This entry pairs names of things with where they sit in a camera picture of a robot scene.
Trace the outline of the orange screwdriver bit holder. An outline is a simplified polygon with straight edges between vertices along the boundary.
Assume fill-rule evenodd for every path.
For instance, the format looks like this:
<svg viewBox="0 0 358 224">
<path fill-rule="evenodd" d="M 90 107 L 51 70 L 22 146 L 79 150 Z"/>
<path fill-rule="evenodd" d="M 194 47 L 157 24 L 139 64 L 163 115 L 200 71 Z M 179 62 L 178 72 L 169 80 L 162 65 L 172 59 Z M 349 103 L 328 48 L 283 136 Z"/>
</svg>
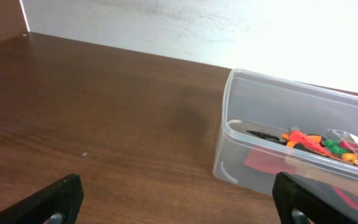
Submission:
<svg viewBox="0 0 358 224">
<path fill-rule="evenodd" d="M 301 132 L 298 128 L 291 128 L 288 137 L 290 141 L 300 143 L 307 149 L 325 156 L 332 156 L 329 150 L 325 149 L 320 145 L 320 143 L 316 142 L 314 139 Z"/>
</svg>

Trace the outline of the orange black needle-nose pliers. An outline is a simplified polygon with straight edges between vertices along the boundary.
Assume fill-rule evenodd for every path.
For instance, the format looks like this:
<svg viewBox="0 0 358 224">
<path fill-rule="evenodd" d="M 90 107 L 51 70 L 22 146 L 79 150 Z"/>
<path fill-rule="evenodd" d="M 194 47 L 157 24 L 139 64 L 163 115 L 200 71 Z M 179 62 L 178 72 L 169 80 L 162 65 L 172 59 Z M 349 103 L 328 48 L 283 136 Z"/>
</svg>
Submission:
<svg viewBox="0 0 358 224">
<path fill-rule="evenodd" d="M 252 134 L 258 138 L 267 140 L 267 141 L 271 141 L 271 142 L 275 142 L 277 144 L 281 144 L 281 145 L 286 145 L 286 147 L 290 147 L 290 148 L 295 148 L 295 149 L 299 149 L 302 151 L 309 151 L 312 153 L 316 153 L 316 154 L 320 154 L 321 152 L 310 149 L 306 146 L 304 146 L 302 143 L 299 142 L 293 142 L 293 141 L 282 141 L 279 137 L 273 136 L 271 134 L 267 134 L 267 133 L 262 133 L 260 131 L 251 131 L 251 130 L 247 130 L 247 132 L 249 134 Z"/>
</svg>

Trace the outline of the small screwdriver set case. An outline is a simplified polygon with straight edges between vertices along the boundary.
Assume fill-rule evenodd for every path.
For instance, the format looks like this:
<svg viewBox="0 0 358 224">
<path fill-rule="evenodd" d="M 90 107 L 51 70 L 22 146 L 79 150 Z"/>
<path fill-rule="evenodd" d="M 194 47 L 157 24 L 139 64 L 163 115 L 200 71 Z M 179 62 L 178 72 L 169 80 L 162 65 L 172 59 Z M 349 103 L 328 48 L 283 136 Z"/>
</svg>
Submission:
<svg viewBox="0 0 358 224">
<path fill-rule="evenodd" d="M 358 136 L 337 129 L 329 129 L 323 137 L 325 147 L 336 158 L 358 167 Z"/>
</svg>

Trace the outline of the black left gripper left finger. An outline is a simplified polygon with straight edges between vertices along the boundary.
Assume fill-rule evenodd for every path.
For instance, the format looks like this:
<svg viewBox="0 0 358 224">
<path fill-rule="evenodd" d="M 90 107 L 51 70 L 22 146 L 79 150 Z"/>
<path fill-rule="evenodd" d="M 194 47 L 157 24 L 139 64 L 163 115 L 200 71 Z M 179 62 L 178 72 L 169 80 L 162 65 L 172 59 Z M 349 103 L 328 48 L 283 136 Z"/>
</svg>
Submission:
<svg viewBox="0 0 358 224">
<path fill-rule="evenodd" d="M 83 198 L 80 176 L 69 174 L 0 211 L 0 224 L 74 224 Z"/>
</svg>

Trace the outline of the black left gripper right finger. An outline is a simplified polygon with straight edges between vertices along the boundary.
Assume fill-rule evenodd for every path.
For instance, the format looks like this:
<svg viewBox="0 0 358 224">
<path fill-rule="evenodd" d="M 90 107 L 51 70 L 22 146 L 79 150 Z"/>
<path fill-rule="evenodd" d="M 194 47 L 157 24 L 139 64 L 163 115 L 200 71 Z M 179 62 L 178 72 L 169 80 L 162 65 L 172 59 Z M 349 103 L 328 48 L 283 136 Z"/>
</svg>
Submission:
<svg viewBox="0 0 358 224">
<path fill-rule="evenodd" d="M 304 182 L 286 172 L 276 175 L 272 196 L 282 224 L 357 222 L 324 201 Z"/>
</svg>

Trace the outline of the red handled cutting pliers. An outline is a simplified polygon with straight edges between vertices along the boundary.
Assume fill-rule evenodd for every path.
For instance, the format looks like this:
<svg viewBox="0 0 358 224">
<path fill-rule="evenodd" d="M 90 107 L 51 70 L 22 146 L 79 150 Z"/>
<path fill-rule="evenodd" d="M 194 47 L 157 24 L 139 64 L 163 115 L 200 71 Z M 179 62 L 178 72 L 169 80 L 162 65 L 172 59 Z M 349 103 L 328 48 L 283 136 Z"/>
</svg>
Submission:
<svg viewBox="0 0 358 224">
<path fill-rule="evenodd" d="M 348 206 L 358 211 L 358 203 L 353 201 L 348 195 L 346 195 L 341 189 L 337 187 L 333 187 L 333 190 L 337 193 L 337 195 L 346 203 Z"/>
</svg>

